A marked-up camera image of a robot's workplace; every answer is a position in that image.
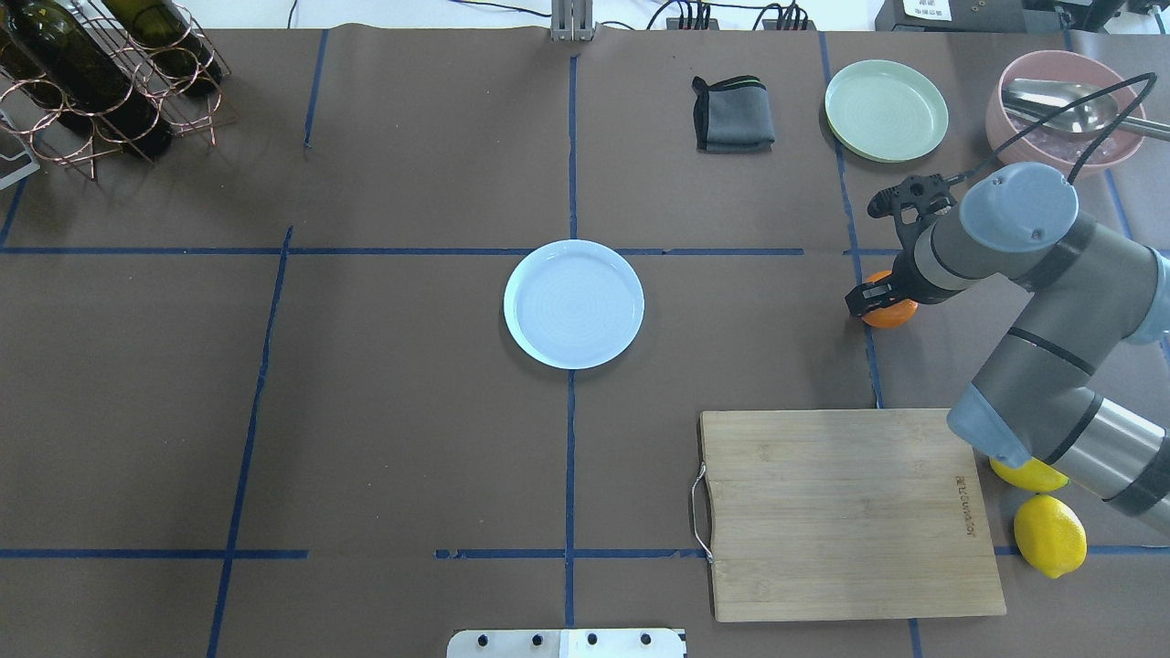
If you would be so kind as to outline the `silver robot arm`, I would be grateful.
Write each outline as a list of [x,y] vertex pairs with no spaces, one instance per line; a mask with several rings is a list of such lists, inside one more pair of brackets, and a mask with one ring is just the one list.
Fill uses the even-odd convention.
[[1166,258],[1085,215],[1057,167],[1010,164],[961,199],[958,183],[911,174],[873,196],[867,213],[894,220],[901,251],[889,275],[848,293],[848,311],[940,304],[997,275],[1028,292],[949,429],[1011,468],[1045,462],[1166,534],[1166,429],[1090,390],[1117,345],[1165,337]]

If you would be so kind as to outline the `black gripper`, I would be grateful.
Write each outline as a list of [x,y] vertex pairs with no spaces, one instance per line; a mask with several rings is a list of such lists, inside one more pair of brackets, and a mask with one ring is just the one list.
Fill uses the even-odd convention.
[[856,318],[903,301],[925,303],[925,280],[909,249],[899,252],[892,263],[889,277],[863,281],[845,296],[851,316]]

